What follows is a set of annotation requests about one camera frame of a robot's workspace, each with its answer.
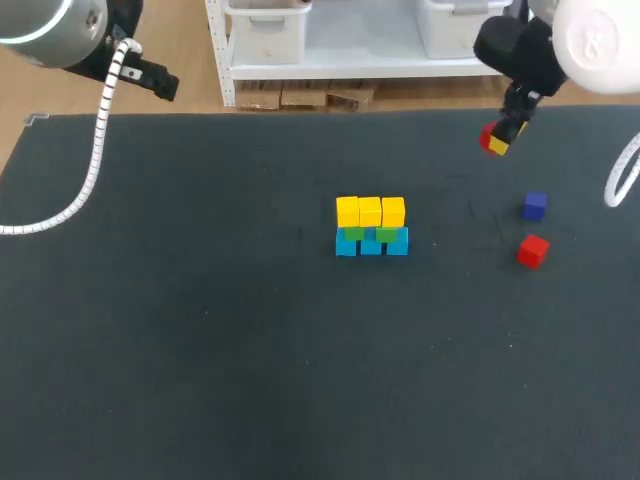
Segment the yellow block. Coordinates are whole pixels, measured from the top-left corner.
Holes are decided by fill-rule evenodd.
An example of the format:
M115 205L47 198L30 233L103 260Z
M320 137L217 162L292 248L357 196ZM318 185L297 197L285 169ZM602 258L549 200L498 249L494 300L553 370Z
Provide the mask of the yellow block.
M504 155L509 149L509 144L492 136L491 140L489 141L489 149L492 152L497 153L498 155Z
M336 198L338 227L349 228L360 226L360 205L358 197Z
M389 197L382 199L382 226L385 228L404 227L404 198Z
M382 224L382 204L380 197L358 199L360 202L360 226L379 227Z

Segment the stacked blocks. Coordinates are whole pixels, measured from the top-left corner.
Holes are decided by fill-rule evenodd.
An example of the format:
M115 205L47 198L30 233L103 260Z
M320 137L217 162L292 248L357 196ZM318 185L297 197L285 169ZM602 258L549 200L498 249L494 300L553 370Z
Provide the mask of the stacked blocks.
M338 231L336 255L409 254L409 229L404 226L404 198L340 197L336 199Z
M541 221L544 218L545 212L547 211L548 198L549 196L546 193L527 193L524 199L522 216L526 220L533 220L536 222Z

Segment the wooden floor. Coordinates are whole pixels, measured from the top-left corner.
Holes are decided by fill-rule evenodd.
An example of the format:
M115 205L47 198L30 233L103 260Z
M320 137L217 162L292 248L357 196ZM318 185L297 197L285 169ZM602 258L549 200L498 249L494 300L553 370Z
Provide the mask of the wooden floor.
M148 0L136 39L145 58L166 65L182 83L174 103L140 88L121 84L114 113L220 113L218 77L207 27L204 0ZM102 86L59 70L27 64L0 49L0 168L6 162L33 112L94 113ZM498 108L507 81L497 77L404 80L384 82L375 110L426 108ZM640 95L604 97L567 85L545 104L640 104Z

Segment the white cable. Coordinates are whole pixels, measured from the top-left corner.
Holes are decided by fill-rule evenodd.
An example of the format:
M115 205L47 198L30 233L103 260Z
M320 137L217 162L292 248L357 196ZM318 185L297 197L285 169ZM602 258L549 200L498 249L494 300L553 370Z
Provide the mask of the white cable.
M624 173L624 169L627 168L629 162L633 159L634 154L640 149L640 133L636 135L633 140L627 145L627 148L623 150L618 158L618 161L613 166L611 170L611 175L609 175L609 180L607 180L607 186L604 189L604 201L611 208L615 208L622 203L624 198L631 190L631 187L635 183L638 175L640 175L640 156L636 161L636 164L629 172L629 176L620 187L620 190L616 193L618 188L618 184L620 183L620 178Z
M65 208L59 214L48 218L42 222L32 223L31 225L0 225L0 235L28 235L31 233L43 232L49 230L57 225L60 225L71 217L73 217L84 206L89 199L96 181L98 180L98 173L100 172L100 164L102 163L102 151L104 149L104 138L107 134L107 122L109 120L109 111L111 110L111 101L115 93L116 84L118 83L118 76L122 69L122 62L127 52L142 54L142 46L127 38L120 42L116 53L113 55L111 66L109 67L109 74L105 81L104 89L102 90L102 99L100 100L100 110L98 111L98 119L96 121L96 128L93 135L93 151L91 153L91 163L89 164L89 171L87 177L84 180L84 184L80 189L80 193L76 196L75 200Z

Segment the gray robot arm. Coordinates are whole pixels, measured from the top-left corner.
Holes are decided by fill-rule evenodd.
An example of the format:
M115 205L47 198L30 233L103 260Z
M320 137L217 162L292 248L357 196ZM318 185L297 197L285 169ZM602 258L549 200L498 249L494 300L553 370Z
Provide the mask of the gray robot arm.
M142 0L0 0L0 45L28 61L103 82L118 42L133 38ZM121 79L172 101L179 80L128 53Z

